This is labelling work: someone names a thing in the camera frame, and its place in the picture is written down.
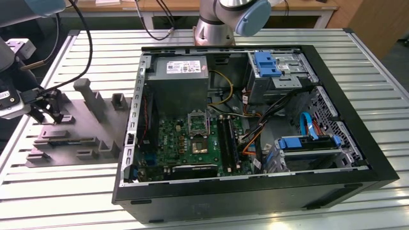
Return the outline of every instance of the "yellow wire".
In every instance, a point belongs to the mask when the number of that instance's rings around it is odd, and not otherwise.
[[[227,77],[222,73],[219,73],[217,70],[209,70],[209,72],[214,72],[219,76],[222,76],[223,79],[229,82],[229,85],[230,85],[230,94],[229,94],[229,96],[221,102],[209,103],[209,105],[217,105],[217,104],[225,103],[231,98],[231,96],[232,96],[232,84],[231,84],[230,80],[227,79]]]

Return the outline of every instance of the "open computer tower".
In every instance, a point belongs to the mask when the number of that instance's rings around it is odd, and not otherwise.
[[[141,223],[326,208],[398,176],[312,46],[142,49],[111,202]]]

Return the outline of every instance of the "wooden desk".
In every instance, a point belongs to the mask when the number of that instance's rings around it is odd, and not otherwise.
[[[174,16],[198,16],[199,0],[163,0]],[[290,16],[319,16],[314,28],[324,28],[331,13],[338,9],[334,0],[320,3],[315,0],[287,0]],[[134,16],[135,6],[133,2],[122,2],[119,5],[95,7],[93,1],[78,2],[78,7],[86,17]],[[155,0],[139,0],[139,8],[147,29],[153,29],[151,17],[163,16],[165,13]],[[282,16],[284,3],[271,7],[271,16]],[[59,13],[62,17],[75,17],[73,9]]]

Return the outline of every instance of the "power supply label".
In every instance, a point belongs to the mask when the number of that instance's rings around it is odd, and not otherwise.
[[[199,61],[169,61],[166,73],[199,73]]]

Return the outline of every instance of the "ram slot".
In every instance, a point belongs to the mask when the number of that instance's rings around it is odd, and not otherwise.
[[[222,118],[217,120],[217,133],[218,133],[218,145],[219,145],[222,170],[226,173],[229,173],[231,172],[232,165],[231,165],[230,157],[229,157],[227,134],[225,133]]]
[[[239,159],[238,159],[238,151],[236,151],[236,143],[235,143],[235,137],[234,137],[234,128],[232,128],[232,122],[230,119],[226,119],[227,123],[227,131],[229,131],[229,149],[230,149],[230,154],[232,157],[232,162],[234,162],[234,168],[239,168]]]

